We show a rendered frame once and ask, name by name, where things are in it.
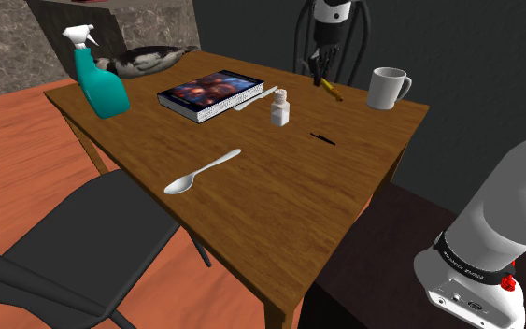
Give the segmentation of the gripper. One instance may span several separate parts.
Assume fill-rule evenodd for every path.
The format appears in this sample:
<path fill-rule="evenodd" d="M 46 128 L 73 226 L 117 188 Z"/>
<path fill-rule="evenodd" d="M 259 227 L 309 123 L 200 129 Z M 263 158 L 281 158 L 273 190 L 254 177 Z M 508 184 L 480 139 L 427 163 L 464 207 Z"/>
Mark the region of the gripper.
<path fill-rule="evenodd" d="M 340 42 L 340 24 L 315 20 L 313 39 L 317 49 L 309 57 L 309 71 L 313 77 L 313 84 L 320 86 L 322 78 L 328 80 L 337 46 Z M 322 61 L 320 49 L 323 48 Z"/>

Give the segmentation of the yellow pencil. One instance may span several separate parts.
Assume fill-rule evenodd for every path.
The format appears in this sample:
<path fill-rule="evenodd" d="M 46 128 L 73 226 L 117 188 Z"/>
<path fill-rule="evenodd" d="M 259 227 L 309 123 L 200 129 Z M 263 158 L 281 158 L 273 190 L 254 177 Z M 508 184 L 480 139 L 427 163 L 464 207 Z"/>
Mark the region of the yellow pencil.
<path fill-rule="evenodd" d="M 341 93 L 326 79 L 321 78 L 320 79 L 320 85 L 324 88 L 324 90 L 331 95 L 336 101 L 342 102 L 343 97 Z"/>

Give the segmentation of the white salt shaker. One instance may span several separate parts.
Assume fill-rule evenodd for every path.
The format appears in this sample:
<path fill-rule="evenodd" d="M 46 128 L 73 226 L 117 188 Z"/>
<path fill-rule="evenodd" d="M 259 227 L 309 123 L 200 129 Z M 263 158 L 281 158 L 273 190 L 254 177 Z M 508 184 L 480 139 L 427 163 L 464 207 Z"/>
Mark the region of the white salt shaker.
<path fill-rule="evenodd" d="M 287 91 L 276 89 L 274 101 L 271 104 L 271 123 L 276 126 L 284 126 L 289 122 L 290 103 L 287 101 Z"/>

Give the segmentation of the white mug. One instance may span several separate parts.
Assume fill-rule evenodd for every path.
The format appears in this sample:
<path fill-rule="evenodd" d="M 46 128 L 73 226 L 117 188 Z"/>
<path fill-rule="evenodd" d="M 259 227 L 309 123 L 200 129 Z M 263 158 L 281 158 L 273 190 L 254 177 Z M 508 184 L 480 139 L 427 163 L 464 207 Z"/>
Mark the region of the white mug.
<path fill-rule="evenodd" d="M 402 100 L 412 86 L 412 79 L 398 68 L 376 68 L 371 77 L 366 105 L 373 109 L 390 110 Z"/>

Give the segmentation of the white plastic knife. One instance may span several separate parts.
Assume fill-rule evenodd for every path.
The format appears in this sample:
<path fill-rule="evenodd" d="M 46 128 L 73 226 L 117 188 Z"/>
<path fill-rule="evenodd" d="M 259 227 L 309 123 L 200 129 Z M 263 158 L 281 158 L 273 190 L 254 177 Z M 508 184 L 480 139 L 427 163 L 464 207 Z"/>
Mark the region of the white plastic knife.
<path fill-rule="evenodd" d="M 260 93 L 260 94 L 258 94 L 258 95 L 256 95 L 256 96 L 250 98 L 249 100 L 247 100 L 247 101 L 245 101 L 245 102 L 243 102 L 243 103 L 241 103 L 241 104 L 239 104 L 239 105 L 233 107 L 233 109 L 236 110 L 236 111 L 240 111 L 240 110 L 242 110 L 244 107 L 246 107 L 246 106 L 248 106 L 249 104 L 251 104 L 252 102 L 254 102 L 254 101 L 258 100 L 258 99 L 261 99 L 261 98 L 265 98 L 267 95 L 273 93 L 273 92 L 277 89 L 277 87 L 278 87 L 278 86 L 274 86 L 274 87 L 272 87 L 272 88 L 270 88 L 270 89 L 264 91 L 263 93 Z"/>

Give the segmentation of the dark blue book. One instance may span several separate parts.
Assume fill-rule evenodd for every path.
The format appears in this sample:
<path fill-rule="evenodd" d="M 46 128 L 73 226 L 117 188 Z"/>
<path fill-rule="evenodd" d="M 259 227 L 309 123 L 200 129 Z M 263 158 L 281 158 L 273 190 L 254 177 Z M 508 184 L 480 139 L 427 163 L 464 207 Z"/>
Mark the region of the dark blue book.
<path fill-rule="evenodd" d="M 221 70 L 162 91 L 157 97 L 162 106 L 201 123 L 263 91 L 263 80 Z"/>

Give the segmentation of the wooden table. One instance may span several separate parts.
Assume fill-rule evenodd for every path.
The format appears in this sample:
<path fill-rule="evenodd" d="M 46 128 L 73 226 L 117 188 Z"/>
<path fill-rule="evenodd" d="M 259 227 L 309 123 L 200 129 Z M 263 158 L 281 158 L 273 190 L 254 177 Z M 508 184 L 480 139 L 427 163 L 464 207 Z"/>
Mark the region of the wooden table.
<path fill-rule="evenodd" d="M 160 91 L 227 69 L 285 89 L 289 122 L 271 123 L 271 99 L 203 123 L 160 105 Z M 205 51 L 125 82 L 131 106 L 98 118 L 77 84 L 46 91 L 96 166 L 110 158 L 264 305 L 265 329 L 291 329 L 293 312 L 369 198 L 390 181 L 428 107 L 366 105 L 341 86 L 333 100 L 310 78 Z M 328 144 L 310 133 L 322 135 Z M 198 174 L 179 194 L 176 179 Z"/>

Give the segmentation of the silver spoon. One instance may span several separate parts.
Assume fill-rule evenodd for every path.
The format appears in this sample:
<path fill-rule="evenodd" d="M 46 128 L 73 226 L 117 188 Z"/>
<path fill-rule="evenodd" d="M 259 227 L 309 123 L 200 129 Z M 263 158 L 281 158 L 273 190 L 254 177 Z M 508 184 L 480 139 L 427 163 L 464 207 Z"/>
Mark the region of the silver spoon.
<path fill-rule="evenodd" d="M 197 169 L 197 170 L 191 172 L 190 174 L 188 174 L 186 176 L 183 176 L 183 177 L 180 177 L 180 178 L 176 179 L 175 181 L 171 182 L 169 185 L 167 185 L 163 189 L 163 192 L 165 194 L 179 194 L 179 193 L 184 193 L 184 192 L 188 191 L 192 187 L 194 179 L 195 179 L 195 177 L 198 174 L 208 170 L 210 167 L 213 167 L 215 165 L 220 165 L 220 164 L 222 164 L 222 163 L 234 158 L 235 156 L 237 156 L 240 153 L 241 153 L 241 149 L 235 149 L 235 150 L 229 151 L 228 153 L 224 154 L 219 159 L 211 162 L 210 164 L 207 164 L 207 165 L 203 166 L 202 168 Z"/>

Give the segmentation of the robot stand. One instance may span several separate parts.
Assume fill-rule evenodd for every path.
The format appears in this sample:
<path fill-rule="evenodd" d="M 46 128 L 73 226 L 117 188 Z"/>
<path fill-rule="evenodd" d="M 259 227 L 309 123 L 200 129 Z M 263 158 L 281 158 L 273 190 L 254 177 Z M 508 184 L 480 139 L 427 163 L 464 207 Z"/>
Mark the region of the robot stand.
<path fill-rule="evenodd" d="M 513 262 L 526 310 L 526 246 L 389 184 L 309 288 L 298 329 L 476 329 L 433 305 L 415 274 L 417 254 L 442 230 L 466 261 L 487 270 Z"/>

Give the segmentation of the teal spray bottle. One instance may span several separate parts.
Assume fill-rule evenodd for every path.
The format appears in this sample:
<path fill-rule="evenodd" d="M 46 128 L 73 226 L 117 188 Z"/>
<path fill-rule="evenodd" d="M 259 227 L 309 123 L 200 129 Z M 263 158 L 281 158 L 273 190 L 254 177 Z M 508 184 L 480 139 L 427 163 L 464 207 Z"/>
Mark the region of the teal spray bottle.
<path fill-rule="evenodd" d="M 78 84 L 96 115 L 107 119 L 122 114 L 130 102 L 121 79 L 114 73 L 99 69 L 86 41 L 98 43 L 91 36 L 92 24 L 66 27 L 62 35 L 75 46 L 74 58 Z"/>

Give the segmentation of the black padded chair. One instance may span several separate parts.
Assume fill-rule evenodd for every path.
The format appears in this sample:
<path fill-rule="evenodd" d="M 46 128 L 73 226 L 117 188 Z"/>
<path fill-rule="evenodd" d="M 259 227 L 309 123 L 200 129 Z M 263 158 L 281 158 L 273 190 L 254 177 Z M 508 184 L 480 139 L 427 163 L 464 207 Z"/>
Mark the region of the black padded chair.
<path fill-rule="evenodd" d="M 85 183 L 0 254 L 0 304 L 51 329 L 92 329 L 117 308 L 178 230 L 124 171 Z"/>

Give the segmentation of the black metal frame chair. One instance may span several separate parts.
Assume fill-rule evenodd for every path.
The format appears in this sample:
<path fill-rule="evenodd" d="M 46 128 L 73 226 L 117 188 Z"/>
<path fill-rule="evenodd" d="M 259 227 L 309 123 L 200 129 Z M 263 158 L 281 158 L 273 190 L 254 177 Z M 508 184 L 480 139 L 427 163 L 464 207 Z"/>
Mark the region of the black metal frame chair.
<path fill-rule="evenodd" d="M 337 53 L 340 50 L 339 44 L 341 41 L 345 40 L 345 42 L 335 74 L 335 81 L 338 81 L 343 72 L 343 63 L 346 61 L 359 16 L 362 16 L 363 36 L 360 50 L 356 55 L 354 65 L 348 77 L 347 85 L 351 86 L 371 36 L 371 15 L 367 6 L 367 0 L 306 0 L 299 12 L 295 26 L 292 72 L 295 73 L 298 65 L 300 65 L 302 67 L 302 73 L 307 71 L 310 74 L 309 57 L 318 48 L 313 39 L 315 20 L 339 23 L 340 42 L 336 44 Z"/>

